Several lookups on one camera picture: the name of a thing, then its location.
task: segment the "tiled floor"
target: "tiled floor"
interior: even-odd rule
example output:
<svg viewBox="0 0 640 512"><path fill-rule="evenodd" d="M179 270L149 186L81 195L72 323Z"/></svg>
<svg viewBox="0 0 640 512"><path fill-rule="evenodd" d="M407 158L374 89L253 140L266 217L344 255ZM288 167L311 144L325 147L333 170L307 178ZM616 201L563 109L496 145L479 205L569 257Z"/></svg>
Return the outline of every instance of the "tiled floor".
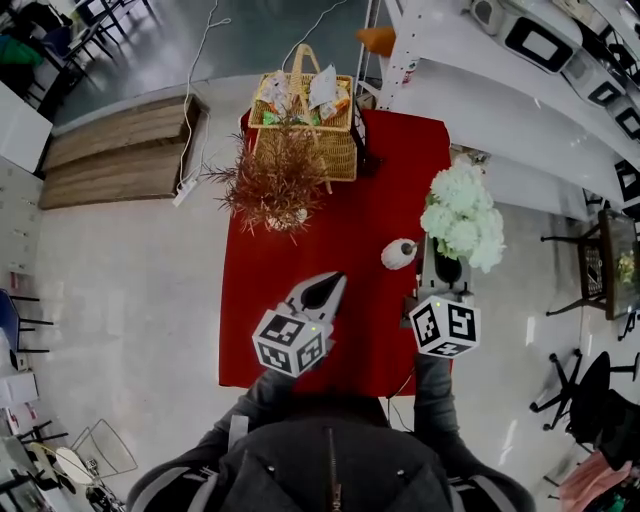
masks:
<svg viewBox="0 0 640 512"><path fill-rule="evenodd" d="M336 0L219 0L212 22L231 18L229 25L212 28L193 75L193 81L265 73L282 61L320 13ZM98 108L149 91L187 81L188 70L202 39L213 0L150 0L152 10L139 3L110 33L120 42L107 46L115 62L98 49L89 63L89 79L82 80L65 98L55 124L62 125ZM355 74L360 44L355 31L365 22L366 0L348 0L328 13L309 36L321 66L333 62L338 73Z"/></svg>
<svg viewBox="0 0 640 512"><path fill-rule="evenodd" d="M213 160L217 165L234 158L225 137L236 131L254 84L233 78L199 88L213 118L207 154L227 144ZM122 496L144 471L193 446L240 393L216 385L228 224L215 201L220 193L205 183L178 209L171 201L147 201L44 216L36 284L45 315L57 325L30 343L52 349L33 358L42 402L71 437L99 418L118 430L140 466L108 481ZM567 224L531 210L501 210L504 260L490 274L474 275L482 346L453 371L459 421L483 461L541 496L541 510L555 510L543 499L549 489L541 477L570 453L573 441L562 427L543 432L548 416L529 411L530 402L558 385L548 356L568 360L581 347L583 368L603 350L614 364L628 363L640 350L640 331L617 343L617 326L600 311L547 318L545 311L579 293L574 247L539 241L542 234L566 232ZM640 400L640 387L628 376L613 382ZM411 400L394 403L409 425Z"/></svg>

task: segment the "white cable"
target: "white cable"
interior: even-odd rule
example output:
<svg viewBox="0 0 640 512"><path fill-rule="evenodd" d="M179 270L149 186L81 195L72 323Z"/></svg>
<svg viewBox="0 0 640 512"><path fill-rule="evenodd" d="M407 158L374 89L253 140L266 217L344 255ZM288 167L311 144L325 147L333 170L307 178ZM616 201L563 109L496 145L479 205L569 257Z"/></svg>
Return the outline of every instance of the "white cable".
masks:
<svg viewBox="0 0 640 512"><path fill-rule="evenodd" d="M189 128L189 137L187 138L187 143L185 144L184 150L182 151L182 155L180 156L180 182L178 184L179 189L182 188L184 183L186 183L189 179L191 179L196 172L199 175L199 173L202 171L202 167L204 166L204 151L207 147L207 144L209 143L209 121L211 120L211 115L209 114L209 112L205 112L207 115L207 126L205 131L206 138L205 138L204 144L202 145L202 151L200 152L200 165L196 167L194 170L190 171L187 176L184 176L183 160L184 160L185 154L187 153L187 149L189 148L189 143L191 142L191 137L193 135L193 129L191 128L191 123L189 123L189 118L187 117L187 101L189 99L189 93L191 92L191 78L193 77L193 71L196 68L196 64L198 63L200 54L202 53L202 48L204 47L204 43L207 40L207 34L209 33L209 30L219 25L228 25L229 23L231 23L231 18L225 18L213 24L211 23L211 18L213 17L213 13L218 8L218 2L219 0L216 0L216 5L214 5L213 9L209 11L209 18L207 19L207 28L205 29L204 34L202 34L202 41L200 42L200 48L198 48L198 53L196 54L196 58L193 60L193 64L191 64L191 68L189 69L189 74L187 75L187 94L184 97L184 104L182 105L182 110L184 112L184 118L187 121L187 127Z"/></svg>
<svg viewBox="0 0 640 512"><path fill-rule="evenodd" d="M298 41L296 44L293 45L293 48L291 48L291 50L289 51L289 53L287 53L287 56L284 58L284 60L282 61L282 71L284 71L284 66L287 64L287 61L289 60L289 57L291 57L291 54L293 53L293 51L298 47L299 44L302 44L306 41L307 37L309 37L309 34L311 34L311 32L313 32L316 27L320 24L320 22L322 21L322 18L324 17L325 14L333 11L336 7L338 7L339 5L342 5L344 3L346 3L347 0L341 0L340 2L336 2L335 4L333 4L333 6L330 9L327 9L326 11L324 11L320 17L318 18L318 21L316 21L316 24L311 27L309 29L309 31L304 35L304 37L302 39L300 39L300 41Z"/></svg>

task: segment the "pink cloth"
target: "pink cloth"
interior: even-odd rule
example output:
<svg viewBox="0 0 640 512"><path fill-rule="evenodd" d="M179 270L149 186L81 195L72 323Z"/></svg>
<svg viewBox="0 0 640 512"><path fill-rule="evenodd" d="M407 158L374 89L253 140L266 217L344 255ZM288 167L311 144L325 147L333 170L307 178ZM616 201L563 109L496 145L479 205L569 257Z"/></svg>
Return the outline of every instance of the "pink cloth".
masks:
<svg viewBox="0 0 640 512"><path fill-rule="evenodd" d="M594 499L627 478L631 466L629 461L614 471L602 453L592 453L560 486L562 511L582 512Z"/></svg>

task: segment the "gray floor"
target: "gray floor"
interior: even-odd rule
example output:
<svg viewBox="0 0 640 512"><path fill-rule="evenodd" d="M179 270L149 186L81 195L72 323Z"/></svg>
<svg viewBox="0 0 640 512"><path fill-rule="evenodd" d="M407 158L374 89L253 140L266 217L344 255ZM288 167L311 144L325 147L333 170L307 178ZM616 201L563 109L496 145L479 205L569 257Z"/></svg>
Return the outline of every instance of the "gray floor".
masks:
<svg viewBox="0 0 640 512"><path fill-rule="evenodd" d="M128 40L108 48L115 62L91 51L98 60L65 99L55 118L62 125L88 112L150 91L186 83L214 0L150 0L123 20ZM229 25L209 31L193 80L256 74L279 69L291 47L335 0L220 0L213 21ZM307 42L321 66L333 62L338 73L355 74L360 44L355 31L364 25L367 0L348 0L325 15Z"/></svg>

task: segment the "jacket zipper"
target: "jacket zipper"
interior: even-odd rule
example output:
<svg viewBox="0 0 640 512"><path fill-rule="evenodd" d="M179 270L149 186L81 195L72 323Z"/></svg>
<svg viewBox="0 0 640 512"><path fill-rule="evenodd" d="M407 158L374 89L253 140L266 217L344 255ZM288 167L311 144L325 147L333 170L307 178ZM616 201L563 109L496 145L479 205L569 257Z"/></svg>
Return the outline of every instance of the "jacket zipper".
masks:
<svg viewBox="0 0 640 512"><path fill-rule="evenodd" d="M333 443L333 429L329 428L329 455L331 470L331 510L332 512L341 512L341 493L342 485L338 483L338 464L336 462L336 450Z"/></svg>

